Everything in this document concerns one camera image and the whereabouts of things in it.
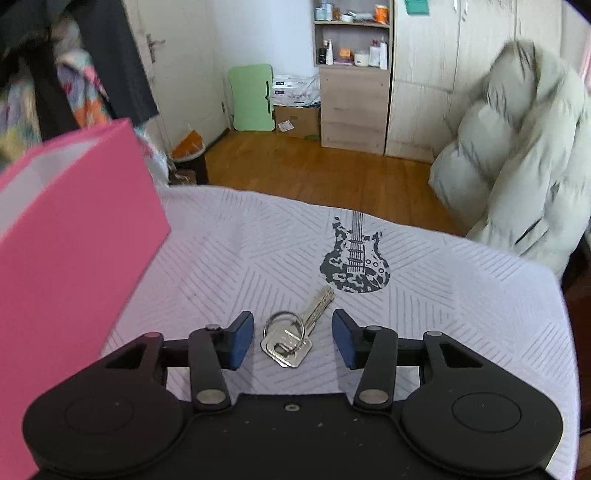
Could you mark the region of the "silver keys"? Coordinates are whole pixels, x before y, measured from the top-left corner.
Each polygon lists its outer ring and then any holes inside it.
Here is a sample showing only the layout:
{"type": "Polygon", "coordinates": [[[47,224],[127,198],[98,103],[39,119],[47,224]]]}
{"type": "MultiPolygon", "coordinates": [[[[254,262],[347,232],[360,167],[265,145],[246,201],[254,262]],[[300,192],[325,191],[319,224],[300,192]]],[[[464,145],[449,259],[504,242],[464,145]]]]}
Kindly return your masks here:
{"type": "Polygon", "coordinates": [[[304,313],[277,311],[266,320],[260,347],[280,367],[297,369],[312,348],[311,332],[335,300],[332,287],[322,288],[304,313]]]}

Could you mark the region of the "pink cardboard box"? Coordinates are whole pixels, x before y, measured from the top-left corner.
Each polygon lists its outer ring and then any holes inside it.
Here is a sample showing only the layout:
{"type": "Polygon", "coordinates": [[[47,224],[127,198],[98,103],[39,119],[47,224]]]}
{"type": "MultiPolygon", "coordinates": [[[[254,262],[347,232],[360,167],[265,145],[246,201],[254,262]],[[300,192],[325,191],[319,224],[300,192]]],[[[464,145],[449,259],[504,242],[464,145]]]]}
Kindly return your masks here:
{"type": "Polygon", "coordinates": [[[35,465],[27,407],[93,362],[170,226],[128,120],[37,146],[1,175],[1,475],[35,465]]]}

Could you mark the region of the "white guitar print tablecloth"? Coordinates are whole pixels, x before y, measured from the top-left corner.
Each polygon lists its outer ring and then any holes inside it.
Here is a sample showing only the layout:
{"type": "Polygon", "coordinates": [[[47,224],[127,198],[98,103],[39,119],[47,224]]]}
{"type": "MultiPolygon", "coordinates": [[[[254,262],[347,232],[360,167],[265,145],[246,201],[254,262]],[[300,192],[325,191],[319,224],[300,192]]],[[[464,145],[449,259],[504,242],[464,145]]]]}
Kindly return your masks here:
{"type": "MultiPolygon", "coordinates": [[[[112,329],[104,351],[146,332],[181,339],[242,311],[257,327],[277,311],[303,313],[325,287],[332,225],[352,212],[221,187],[158,192],[171,227],[112,329]]],[[[575,475],[580,394],[570,320],[548,268],[470,240],[363,218],[378,234],[390,280],[374,293],[338,291],[332,305],[361,325],[404,338],[443,332],[546,394],[564,433],[548,469],[575,475]]]]}

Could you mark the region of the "pale green puffer jacket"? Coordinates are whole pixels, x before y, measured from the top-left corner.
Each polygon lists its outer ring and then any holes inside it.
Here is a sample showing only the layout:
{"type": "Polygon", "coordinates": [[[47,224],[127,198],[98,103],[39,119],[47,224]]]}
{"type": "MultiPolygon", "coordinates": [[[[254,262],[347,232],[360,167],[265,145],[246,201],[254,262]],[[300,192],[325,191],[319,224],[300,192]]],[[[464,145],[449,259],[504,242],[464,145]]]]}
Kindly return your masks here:
{"type": "Polygon", "coordinates": [[[508,42],[429,184],[469,239],[563,276],[590,224],[583,81],[534,42],[508,42]]]}

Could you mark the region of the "cardboard box on floor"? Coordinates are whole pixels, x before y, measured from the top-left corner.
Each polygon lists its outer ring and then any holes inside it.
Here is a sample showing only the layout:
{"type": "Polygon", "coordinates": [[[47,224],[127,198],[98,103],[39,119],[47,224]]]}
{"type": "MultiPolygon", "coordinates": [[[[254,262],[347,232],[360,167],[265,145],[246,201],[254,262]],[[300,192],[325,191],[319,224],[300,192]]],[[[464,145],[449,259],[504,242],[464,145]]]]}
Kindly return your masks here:
{"type": "Polygon", "coordinates": [[[274,107],[276,132],[283,136],[318,141],[320,139],[320,108],[274,107]]]}

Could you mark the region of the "wooden wardrobe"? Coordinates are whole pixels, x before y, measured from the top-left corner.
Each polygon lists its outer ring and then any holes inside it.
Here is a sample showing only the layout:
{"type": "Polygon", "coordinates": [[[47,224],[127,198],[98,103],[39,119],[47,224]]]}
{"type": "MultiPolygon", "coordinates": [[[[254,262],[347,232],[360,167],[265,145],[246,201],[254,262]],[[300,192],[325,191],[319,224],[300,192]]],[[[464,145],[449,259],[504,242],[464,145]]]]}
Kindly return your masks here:
{"type": "Polygon", "coordinates": [[[504,45],[532,40],[564,56],[581,29],[563,1],[394,2],[389,156],[432,162],[504,45]]]}

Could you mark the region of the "white door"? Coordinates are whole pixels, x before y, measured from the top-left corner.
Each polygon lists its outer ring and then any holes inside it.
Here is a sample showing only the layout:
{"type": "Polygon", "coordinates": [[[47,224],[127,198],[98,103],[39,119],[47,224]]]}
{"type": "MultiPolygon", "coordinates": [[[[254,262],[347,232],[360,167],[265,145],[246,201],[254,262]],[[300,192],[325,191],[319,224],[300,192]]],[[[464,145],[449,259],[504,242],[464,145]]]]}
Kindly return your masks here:
{"type": "Polygon", "coordinates": [[[126,1],[159,115],[149,123],[172,150],[191,130],[209,145],[228,128],[209,1],[126,1]]]}

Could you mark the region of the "wooden shelf cabinet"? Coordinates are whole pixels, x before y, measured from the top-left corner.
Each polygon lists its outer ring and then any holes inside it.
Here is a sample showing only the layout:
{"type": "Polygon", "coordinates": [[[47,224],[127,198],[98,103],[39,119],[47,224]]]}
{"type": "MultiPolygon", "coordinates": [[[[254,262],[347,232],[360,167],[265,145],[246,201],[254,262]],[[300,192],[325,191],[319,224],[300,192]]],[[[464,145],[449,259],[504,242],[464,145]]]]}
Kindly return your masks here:
{"type": "Polygon", "coordinates": [[[383,154],[394,47],[393,1],[314,1],[322,146],[383,154]]]}

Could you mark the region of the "black hanging garment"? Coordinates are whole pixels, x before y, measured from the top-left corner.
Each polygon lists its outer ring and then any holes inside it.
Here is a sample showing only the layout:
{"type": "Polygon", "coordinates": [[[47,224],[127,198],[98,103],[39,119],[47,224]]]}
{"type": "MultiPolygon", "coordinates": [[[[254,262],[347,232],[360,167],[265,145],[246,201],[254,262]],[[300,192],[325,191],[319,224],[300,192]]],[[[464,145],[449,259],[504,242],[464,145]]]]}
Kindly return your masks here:
{"type": "Polygon", "coordinates": [[[120,1],[1,4],[1,145],[17,151],[158,113],[120,1]]]}

